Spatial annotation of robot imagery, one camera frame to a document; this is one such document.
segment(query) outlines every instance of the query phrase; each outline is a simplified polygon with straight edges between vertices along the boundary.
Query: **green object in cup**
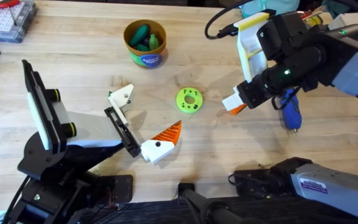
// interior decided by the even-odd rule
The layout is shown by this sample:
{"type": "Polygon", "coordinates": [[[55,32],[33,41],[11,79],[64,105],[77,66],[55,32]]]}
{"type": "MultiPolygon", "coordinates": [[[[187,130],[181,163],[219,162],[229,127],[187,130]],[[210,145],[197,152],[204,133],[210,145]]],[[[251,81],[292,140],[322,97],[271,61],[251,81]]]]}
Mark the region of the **green object in cup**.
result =
{"type": "Polygon", "coordinates": [[[140,51],[150,51],[149,47],[144,46],[143,44],[138,44],[136,46],[136,50],[140,50],[140,51]]]}
{"type": "Polygon", "coordinates": [[[155,37],[154,34],[150,35],[149,47],[150,50],[155,50],[160,47],[160,42],[158,41],[158,39],[155,37]]]}
{"type": "Polygon", "coordinates": [[[130,46],[136,46],[137,44],[141,43],[147,35],[149,34],[149,25],[144,24],[141,25],[135,34],[132,36],[131,40],[129,41],[130,46]]]}

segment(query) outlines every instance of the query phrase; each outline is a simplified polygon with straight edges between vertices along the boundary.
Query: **wooden table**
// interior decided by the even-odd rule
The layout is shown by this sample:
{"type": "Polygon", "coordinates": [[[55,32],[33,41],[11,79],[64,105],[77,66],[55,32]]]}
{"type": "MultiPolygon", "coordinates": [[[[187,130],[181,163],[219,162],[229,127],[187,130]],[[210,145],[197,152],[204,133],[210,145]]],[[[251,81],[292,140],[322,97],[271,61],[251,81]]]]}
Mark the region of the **wooden table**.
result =
{"type": "MultiPolygon", "coordinates": [[[[21,59],[58,88],[67,110],[104,116],[107,93],[129,83],[137,98],[126,116],[137,137],[148,139],[182,120],[175,151],[156,166],[125,150],[93,170],[101,175],[132,174],[133,202],[175,198],[182,181],[196,182],[207,197],[235,195],[227,176],[298,156],[358,174],[358,99],[335,88],[299,92],[303,124],[286,132],[270,103],[237,116],[221,100],[244,80],[236,38],[207,40],[205,24],[220,9],[37,1],[35,21],[21,44],[0,43],[0,210],[23,181],[17,170],[28,138],[37,130],[27,106],[21,59]],[[122,33],[136,19],[153,19],[167,31],[169,56],[157,69],[135,65],[122,33]],[[202,92],[203,107],[181,112],[175,97],[183,87],[202,92]]],[[[239,20],[239,11],[210,30],[239,20]]]]}

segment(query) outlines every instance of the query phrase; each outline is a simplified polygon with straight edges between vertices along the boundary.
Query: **clear plastic box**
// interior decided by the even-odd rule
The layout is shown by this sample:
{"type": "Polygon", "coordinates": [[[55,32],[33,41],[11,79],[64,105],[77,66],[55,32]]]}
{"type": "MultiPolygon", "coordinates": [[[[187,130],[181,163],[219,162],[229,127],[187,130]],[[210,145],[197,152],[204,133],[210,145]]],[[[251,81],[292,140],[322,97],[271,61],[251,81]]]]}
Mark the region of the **clear plastic box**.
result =
{"type": "Polygon", "coordinates": [[[37,13],[34,0],[21,0],[24,7],[16,19],[17,26],[13,26],[9,32],[0,31],[0,42],[21,43],[29,29],[31,22],[37,13]]]}

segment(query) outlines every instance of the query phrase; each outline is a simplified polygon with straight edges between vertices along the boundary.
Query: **yellow cup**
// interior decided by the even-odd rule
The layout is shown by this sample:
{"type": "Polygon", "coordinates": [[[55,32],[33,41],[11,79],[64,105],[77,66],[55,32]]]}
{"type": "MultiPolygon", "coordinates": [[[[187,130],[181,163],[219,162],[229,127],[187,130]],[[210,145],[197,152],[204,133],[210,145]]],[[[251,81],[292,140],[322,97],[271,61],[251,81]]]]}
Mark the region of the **yellow cup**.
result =
{"type": "Polygon", "coordinates": [[[164,28],[158,22],[148,19],[141,19],[130,23],[124,30],[124,40],[133,61],[138,65],[155,68],[162,62],[163,51],[167,45],[167,34],[165,33],[164,28]],[[154,34],[160,42],[160,46],[157,49],[150,50],[148,52],[136,50],[128,44],[138,28],[144,24],[149,25],[150,34],[154,34]]]}

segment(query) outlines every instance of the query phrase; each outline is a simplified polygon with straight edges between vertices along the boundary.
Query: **blue screwdriver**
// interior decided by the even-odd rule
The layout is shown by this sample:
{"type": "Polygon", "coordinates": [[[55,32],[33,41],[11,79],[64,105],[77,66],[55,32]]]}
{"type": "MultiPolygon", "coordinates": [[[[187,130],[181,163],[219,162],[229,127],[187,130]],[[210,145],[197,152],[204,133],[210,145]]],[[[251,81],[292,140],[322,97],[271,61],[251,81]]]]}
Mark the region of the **blue screwdriver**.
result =
{"type": "MultiPolygon", "coordinates": [[[[285,96],[281,99],[281,104],[284,104],[285,100],[293,92],[293,89],[287,90],[285,96]]],[[[302,124],[302,115],[299,110],[299,101],[295,96],[292,97],[291,101],[283,109],[283,118],[285,127],[288,130],[293,130],[295,134],[298,133],[298,130],[301,128],[302,124]]]]}

